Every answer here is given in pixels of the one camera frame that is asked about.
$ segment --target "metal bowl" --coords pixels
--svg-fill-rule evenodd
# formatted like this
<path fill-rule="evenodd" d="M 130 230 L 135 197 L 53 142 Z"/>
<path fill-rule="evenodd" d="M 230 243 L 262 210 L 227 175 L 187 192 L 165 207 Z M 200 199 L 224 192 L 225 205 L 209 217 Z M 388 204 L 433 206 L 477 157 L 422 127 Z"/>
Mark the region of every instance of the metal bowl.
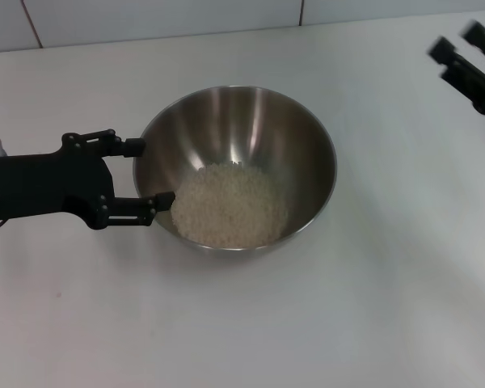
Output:
<path fill-rule="evenodd" d="M 176 191 L 182 179 L 212 163 L 241 162 L 267 172 L 289 209 L 282 237 L 292 237 L 325 207 L 336 181 L 331 138 L 314 115 L 293 99 L 253 86 L 197 91 L 171 104 L 145 129 L 144 155 L 134 162 L 139 196 Z M 179 235 L 170 212 L 156 221 L 174 236 L 209 251 L 252 251 L 201 246 Z"/>

